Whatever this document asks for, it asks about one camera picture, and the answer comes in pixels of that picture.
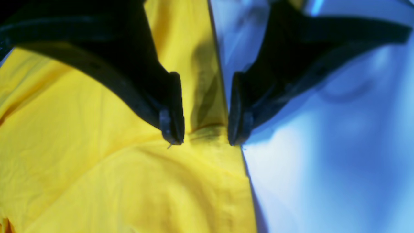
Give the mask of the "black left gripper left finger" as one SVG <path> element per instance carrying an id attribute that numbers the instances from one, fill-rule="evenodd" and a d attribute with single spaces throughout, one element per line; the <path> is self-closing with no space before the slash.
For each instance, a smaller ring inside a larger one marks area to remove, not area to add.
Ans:
<path id="1" fill-rule="evenodd" d="M 180 75 L 159 62 L 143 0 L 2 0 L 1 59 L 22 48 L 94 78 L 166 141 L 184 141 Z"/>

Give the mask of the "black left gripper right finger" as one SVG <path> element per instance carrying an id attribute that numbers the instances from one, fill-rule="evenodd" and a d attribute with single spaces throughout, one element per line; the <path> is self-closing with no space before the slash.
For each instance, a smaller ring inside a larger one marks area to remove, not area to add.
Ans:
<path id="1" fill-rule="evenodd" d="M 228 140 L 245 143 L 346 62 L 413 31 L 409 0 L 274 0 L 254 62 L 232 77 Z"/>

